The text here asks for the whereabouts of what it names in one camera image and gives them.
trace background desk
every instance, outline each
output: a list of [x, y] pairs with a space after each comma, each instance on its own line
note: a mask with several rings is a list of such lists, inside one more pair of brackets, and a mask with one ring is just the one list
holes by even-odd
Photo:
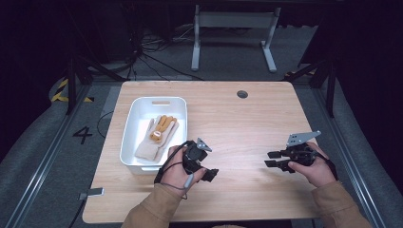
[[[239, 90], [249, 96], [239, 98]], [[291, 84], [143, 82], [122, 86], [92, 183], [105, 195], [87, 200], [85, 222], [122, 222], [153, 188], [154, 176], [132, 175], [119, 157], [129, 108], [143, 96], [184, 98], [188, 140], [202, 138], [213, 149], [202, 165], [220, 169], [212, 182], [189, 191], [174, 221], [317, 217], [313, 186], [264, 164], [267, 152], [285, 148], [289, 134], [311, 131]]]

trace brown sleeve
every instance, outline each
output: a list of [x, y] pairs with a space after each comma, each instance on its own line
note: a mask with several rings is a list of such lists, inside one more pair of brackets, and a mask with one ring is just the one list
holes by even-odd
[[167, 187], [156, 183], [150, 195], [130, 210], [122, 227], [168, 227], [181, 199]]
[[318, 187], [312, 191], [312, 195], [326, 228], [372, 227], [339, 181]]

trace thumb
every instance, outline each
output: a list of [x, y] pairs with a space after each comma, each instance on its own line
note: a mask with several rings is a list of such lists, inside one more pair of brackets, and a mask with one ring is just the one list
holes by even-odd
[[306, 176], [309, 173], [309, 167], [308, 166], [304, 166], [302, 164], [293, 162], [293, 161], [289, 161], [288, 162], [288, 166], [294, 170], [296, 170], [297, 172], [299, 172], [300, 174]]
[[196, 171], [196, 172], [193, 174], [193, 175], [194, 175], [194, 178], [193, 178], [192, 184], [195, 183], [195, 182], [200, 181], [201, 178], [202, 178], [202, 176], [204, 176], [205, 172], [207, 172], [207, 169], [204, 168], [204, 167], [201, 168], [201, 169], [199, 169], [198, 171]]

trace wooden table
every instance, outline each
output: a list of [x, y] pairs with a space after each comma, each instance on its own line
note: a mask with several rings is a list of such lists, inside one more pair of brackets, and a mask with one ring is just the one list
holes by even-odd
[[[242, 99], [237, 92], [244, 90]], [[182, 97], [187, 103], [188, 140], [202, 138], [212, 149], [202, 165], [220, 169], [182, 200], [173, 221], [317, 218], [302, 175], [266, 167], [267, 152], [285, 148], [292, 133], [312, 131], [293, 86], [285, 82], [127, 82], [116, 103], [88, 198], [88, 223], [123, 222], [152, 190], [154, 176], [133, 175], [120, 161], [125, 122], [136, 98]]]

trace person's right arm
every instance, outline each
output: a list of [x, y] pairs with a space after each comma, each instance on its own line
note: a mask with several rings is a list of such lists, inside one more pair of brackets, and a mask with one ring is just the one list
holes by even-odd
[[[328, 159], [327, 155], [314, 143], [308, 145]], [[311, 166], [304, 166], [296, 162], [288, 165], [304, 175], [308, 182], [317, 187], [312, 191], [318, 212], [324, 227], [372, 227], [362, 217], [353, 198], [335, 179], [325, 160], [317, 157]]]

